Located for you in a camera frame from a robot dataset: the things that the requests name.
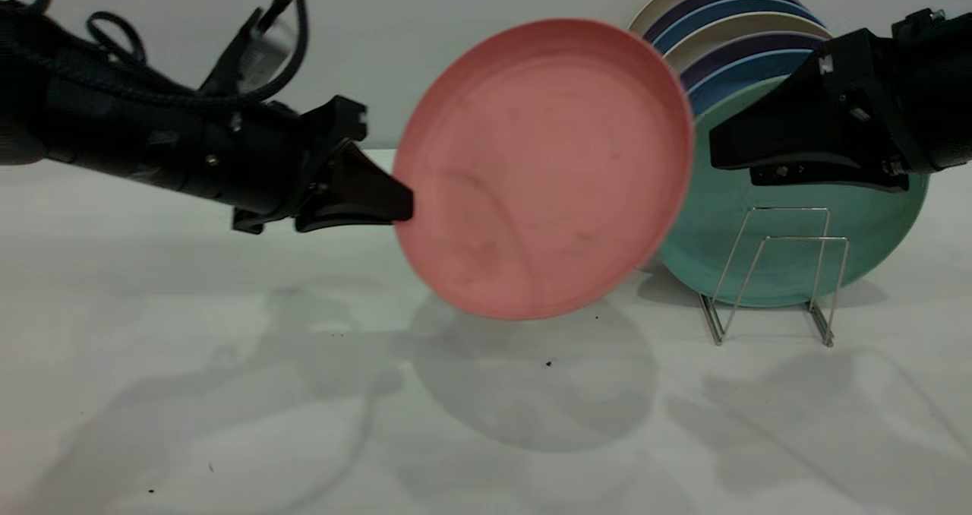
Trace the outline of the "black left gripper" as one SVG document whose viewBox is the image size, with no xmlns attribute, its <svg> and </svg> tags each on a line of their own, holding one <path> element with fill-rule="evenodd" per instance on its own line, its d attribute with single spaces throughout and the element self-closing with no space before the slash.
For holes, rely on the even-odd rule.
<svg viewBox="0 0 972 515">
<path fill-rule="evenodd" d="M 273 102 L 244 116 L 230 169 L 232 230 L 260 235 L 294 220 L 295 231 L 389 226 L 413 217 L 414 193 L 354 142 L 368 135 L 368 107 L 331 97 L 306 113 Z"/>
</svg>

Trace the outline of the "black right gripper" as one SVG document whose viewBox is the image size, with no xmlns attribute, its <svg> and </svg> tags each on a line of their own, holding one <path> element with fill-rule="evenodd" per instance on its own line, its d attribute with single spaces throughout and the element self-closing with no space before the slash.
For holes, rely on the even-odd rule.
<svg viewBox="0 0 972 515">
<path fill-rule="evenodd" d="M 920 157 L 898 86 L 901 46 L 940 20 L 921 10 L 892 24 L 889 38 L 861 28 L 824 42 L 770 93 L 709 132 L 712 166 L 749 169 L 755 186 L 908 191 Z"/>
</svg>

